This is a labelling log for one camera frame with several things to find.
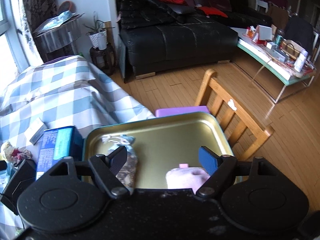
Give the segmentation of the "pink plush toy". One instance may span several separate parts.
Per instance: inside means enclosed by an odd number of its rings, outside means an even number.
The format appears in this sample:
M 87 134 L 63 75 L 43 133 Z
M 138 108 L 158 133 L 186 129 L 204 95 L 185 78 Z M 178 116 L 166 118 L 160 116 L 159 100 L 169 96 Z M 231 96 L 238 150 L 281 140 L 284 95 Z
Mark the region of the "pink plush toy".
M 165 175 L 168 189 L 197 190 L 210 178 L 210 175 L 201 167 L 189 167 L 188 164 L 179 164 Z

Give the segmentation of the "small white tissue box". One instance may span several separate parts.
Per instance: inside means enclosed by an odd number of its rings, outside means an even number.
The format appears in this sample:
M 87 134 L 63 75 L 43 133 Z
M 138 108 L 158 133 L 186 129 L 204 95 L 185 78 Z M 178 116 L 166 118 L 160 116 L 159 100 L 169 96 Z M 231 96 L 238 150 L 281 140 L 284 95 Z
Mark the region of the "small white tissue box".
M 36 118 L 26 130 L 26 137 L 32 145 L 35 145 L 47 128 L 40 118 Z

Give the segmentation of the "yellow plush toy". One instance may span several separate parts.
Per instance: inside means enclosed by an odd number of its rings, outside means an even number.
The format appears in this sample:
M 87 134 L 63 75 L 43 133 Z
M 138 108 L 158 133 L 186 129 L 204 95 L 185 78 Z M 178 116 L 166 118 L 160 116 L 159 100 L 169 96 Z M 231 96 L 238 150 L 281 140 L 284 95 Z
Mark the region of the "yellow plush toy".
M 32 159 L 33 155 L 29 150 L 22 150 L 12 146 L 10 142 L 4 142 L 1 146 L 1 160 L 19 167 L 24 160 Z

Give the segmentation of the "wooden chair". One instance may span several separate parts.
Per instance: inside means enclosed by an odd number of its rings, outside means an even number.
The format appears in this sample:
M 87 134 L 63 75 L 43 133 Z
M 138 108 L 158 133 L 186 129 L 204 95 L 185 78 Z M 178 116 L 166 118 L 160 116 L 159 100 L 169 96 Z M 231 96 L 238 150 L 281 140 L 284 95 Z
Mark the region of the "wooden chair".
M 228 138 L 229 145 L 233 147 L 247 129 L 255 136 L 255 141 L 238 157 L 240 161 L 248 160 L 274 134 L 274 129 L 270 125 L 263 127 L 243 103 L 218 82 L 216 77 L 215 70 L 206 70 L 195 100 L 195 106 L 207 106 L 209 112 L 213 116 L 217 116 L 222 105 L 227 105 L 227 110 L 220 120 L 221 129 L 225 131 L 235 116 L 240 119 Z

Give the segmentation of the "blue Tempo tissue pack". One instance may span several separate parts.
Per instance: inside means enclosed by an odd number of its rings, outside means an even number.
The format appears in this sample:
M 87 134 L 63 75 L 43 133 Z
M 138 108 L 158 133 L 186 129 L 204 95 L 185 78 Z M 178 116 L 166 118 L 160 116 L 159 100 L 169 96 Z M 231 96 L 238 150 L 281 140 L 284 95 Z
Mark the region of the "blue Tempo tissue pack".
M 82 160 L 84 139 L 75 126 L 52 128 L 44 131 L 39 146 L 36 180 L 53 167 L 61 158 Z

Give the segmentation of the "gold metal tin tray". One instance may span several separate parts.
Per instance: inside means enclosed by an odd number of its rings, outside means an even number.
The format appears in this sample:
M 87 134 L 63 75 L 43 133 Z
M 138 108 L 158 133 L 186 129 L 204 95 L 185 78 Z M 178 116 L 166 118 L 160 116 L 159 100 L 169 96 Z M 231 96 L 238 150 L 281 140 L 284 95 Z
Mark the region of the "gold metal tin tray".
M 199 148 L 206 146 L 217 155 L 232 149 L 216 118 L 204 112 L 153 118 L 94 129 L 84 142 L 84 160 L 107 154 L 120 136 L 135 138 L 138 158 L 135 187 L 165 189 L 165 175 L 179 164 L 199 167 Z

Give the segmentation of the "purple mat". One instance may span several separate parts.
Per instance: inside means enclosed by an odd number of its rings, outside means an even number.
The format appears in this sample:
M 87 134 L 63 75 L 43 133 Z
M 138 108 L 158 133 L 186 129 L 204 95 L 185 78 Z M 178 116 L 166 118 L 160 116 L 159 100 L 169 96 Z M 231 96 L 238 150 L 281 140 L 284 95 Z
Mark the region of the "purple mat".
M 155 116 L 157 118 L 180 115 L 187 113 L 204 112 L 210 113 L 207 106 L 190 106 L 190 107 L 175 107 L 175 108 L 161 108 L 155 111 Z

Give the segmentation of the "black box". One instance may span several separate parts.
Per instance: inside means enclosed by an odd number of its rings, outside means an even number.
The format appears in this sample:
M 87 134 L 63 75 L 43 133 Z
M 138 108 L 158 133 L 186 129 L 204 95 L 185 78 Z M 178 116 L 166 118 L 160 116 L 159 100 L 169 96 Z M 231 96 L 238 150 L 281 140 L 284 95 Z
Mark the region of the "black box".
M 1 193 L 1 202 L 15 215 L 18 215 L 17 200 L 22 192 L 35 180 L 36 163 L 32 159 L 25 159 Z

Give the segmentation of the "checkered blue beige tablecloth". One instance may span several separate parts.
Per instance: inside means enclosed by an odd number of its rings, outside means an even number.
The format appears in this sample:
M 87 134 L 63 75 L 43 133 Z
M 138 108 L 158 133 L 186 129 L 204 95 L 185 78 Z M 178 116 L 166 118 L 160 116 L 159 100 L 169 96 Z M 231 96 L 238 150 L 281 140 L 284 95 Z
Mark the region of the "checkered blue beige tablecloth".
M 40 119 L 48 128 L 75 126 L 82 137 L 100 127 L 153 118 L 149 109 L 81 56 L 29 67 L 1 89 L 1 143 L 38 146 L 25 132 Z

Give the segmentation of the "dark wooden plant stand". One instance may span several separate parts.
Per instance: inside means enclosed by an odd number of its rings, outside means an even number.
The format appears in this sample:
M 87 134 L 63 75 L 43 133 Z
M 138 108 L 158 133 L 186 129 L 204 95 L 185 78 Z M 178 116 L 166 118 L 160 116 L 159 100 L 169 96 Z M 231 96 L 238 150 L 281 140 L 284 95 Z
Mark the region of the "dark wooden plant stand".
M 97 66 L 106 75 L 111 76 L 116 69 L 116 55 L 110 42 L 107 43 L 106 49 L 100 50 L 98 47 L 92 47 L 89 50 L 92 63 Z

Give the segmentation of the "glass coffee table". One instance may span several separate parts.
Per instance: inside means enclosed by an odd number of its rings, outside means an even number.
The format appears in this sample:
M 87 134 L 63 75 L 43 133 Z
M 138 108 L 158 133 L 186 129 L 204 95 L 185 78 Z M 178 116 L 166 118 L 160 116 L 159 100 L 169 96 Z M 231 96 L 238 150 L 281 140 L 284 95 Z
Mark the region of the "glass coffee table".
M 304 67 L 300 72 L 278 61 L 272 50 L 253 42 L 246 29 L 233 28 L 238 33 L 238 50 L 232 62 L 242 70 L 250 82 L 258 86 L 273 103 L 285 100 L 312 84 L 315 66 Z

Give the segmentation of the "white potted plant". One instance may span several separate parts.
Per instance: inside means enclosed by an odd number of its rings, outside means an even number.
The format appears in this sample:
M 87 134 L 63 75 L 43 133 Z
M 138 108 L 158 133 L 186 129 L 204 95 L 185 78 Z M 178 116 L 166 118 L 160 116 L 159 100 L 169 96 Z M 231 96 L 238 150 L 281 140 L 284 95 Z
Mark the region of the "white potted plant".
M 83 24 L 87 28 L 87 36 L 94 49 L 105 50 L 107 48 L 107 32 L 112 30 L 114 27 L 111 22 L 103 22 L 99 19 L 98 13 L 93 12 L 93 25 Z

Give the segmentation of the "white box on table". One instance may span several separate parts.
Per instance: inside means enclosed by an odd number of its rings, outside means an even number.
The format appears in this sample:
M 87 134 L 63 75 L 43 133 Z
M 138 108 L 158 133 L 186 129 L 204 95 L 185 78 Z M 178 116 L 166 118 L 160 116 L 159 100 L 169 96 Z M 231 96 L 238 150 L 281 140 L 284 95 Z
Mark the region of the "white box on table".
M 272 40 L 272 28 L 264 25 L 258 25 L 253 34 L 252 41 L 257 44 L 262 44 L 265 41 L 271 41 L 271 40 Z

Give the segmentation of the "black leather sofa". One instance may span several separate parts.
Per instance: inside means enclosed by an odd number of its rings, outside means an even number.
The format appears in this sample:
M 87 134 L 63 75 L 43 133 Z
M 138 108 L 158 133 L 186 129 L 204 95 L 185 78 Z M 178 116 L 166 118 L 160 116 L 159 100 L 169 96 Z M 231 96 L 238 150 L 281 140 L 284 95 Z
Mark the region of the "black leather sofa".
M 229 60 L 238 42 L 233 28 L 272 24 L 248 0 L 116 0 L 116 5 L 123 80 Z M 206 16 L 201 6 L 228 17 Z

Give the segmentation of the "red cushion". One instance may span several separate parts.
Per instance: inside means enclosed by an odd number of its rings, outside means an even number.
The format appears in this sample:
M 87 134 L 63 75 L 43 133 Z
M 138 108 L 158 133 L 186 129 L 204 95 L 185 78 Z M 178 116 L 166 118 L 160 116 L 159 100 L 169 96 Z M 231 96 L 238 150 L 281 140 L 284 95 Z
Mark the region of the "red cushion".
M 201 7 L 198 7 L 199 10 L 201 10 L 202 12 L 204 12 L 204 14 L 206 16 L 221 16 L 221 17 L 224 17 L 224 18 L 227 18 L 228 16 L 220 11 L 219 9 L 216 9 L 215 7 L 204 7 L 204 6 L 201 6 Z

